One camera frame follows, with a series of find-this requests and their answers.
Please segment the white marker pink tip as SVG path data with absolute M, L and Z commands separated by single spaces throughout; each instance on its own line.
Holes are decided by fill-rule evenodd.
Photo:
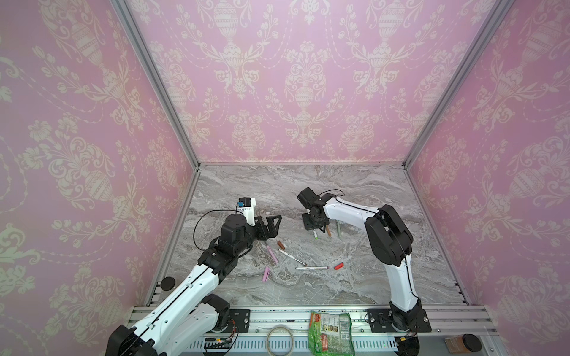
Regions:
M 295 267 L 298 271 L 320 271 L 320 270 L 328 270 L 328 266 L 298 266 Z

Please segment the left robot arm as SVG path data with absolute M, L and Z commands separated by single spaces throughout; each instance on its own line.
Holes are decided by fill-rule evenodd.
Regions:
M 230 305 L 213 291 L 258 240 L 277 237 L 282 216 L 228 216 L 220 236 L 200 255 L 187 278 L 153 311 L 128 328 L 118 326 L 108 339 L 106 355 L 180 355 L 212 330 L 224 330 Z

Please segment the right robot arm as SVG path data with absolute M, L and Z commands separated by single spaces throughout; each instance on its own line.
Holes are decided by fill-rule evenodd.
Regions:
M 361 206 L 328 192 L 318 195 L 311 188 L 301 191 L 297 199 L 306 210 L 302 220 L 307 231 L 325 231 L 330 221 L 337 220 L 366 232 L 373 255 L 387 272 L 392 323 L 401 331 L 413 329 L 423 311 L 411 273 L 414 237 L 396 209 Z

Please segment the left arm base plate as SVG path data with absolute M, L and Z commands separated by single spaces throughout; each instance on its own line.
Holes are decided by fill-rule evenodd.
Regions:
M 224 312 L 217 320 L 210 333 L 248 333 L 251 320 L 250 309 L 230 309 Z

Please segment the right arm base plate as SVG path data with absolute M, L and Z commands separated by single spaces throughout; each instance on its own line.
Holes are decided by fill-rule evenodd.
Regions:
M 372 333 L 430 333 L 432 327 L 424 309 L 409 312 L 393 311 L 392 309 L 368 309 L 365 321 L 371 327 Z

